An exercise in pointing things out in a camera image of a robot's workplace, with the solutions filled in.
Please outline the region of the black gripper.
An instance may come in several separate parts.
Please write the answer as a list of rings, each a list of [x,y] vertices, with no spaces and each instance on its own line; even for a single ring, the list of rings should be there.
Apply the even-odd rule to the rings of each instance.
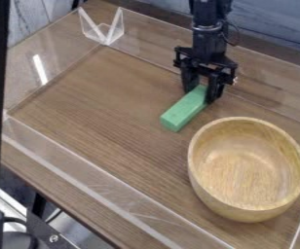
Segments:
[[[219,22],[213,26],[195,24],[192,46],[176,47],[175,67],[181,71],[184,91],[192,92],[200,84],[200,77],[209,77],[208,104],[221,97],[225,84],[232,85],[236,80],[237,63],[225,55],[227,35],[227,22]]]

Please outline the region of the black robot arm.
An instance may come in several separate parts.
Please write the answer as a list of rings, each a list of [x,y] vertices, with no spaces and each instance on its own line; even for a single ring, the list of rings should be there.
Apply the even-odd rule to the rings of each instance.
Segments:
[[[236,82],[239,64],[227,56],[229,44],[228,14],[232,0],[189,0],[192,19],[192,46],[176,47],[175,67],[180,69],[183,88],[191,93],[208,78],[204,102],[213,104],[227,85]]]

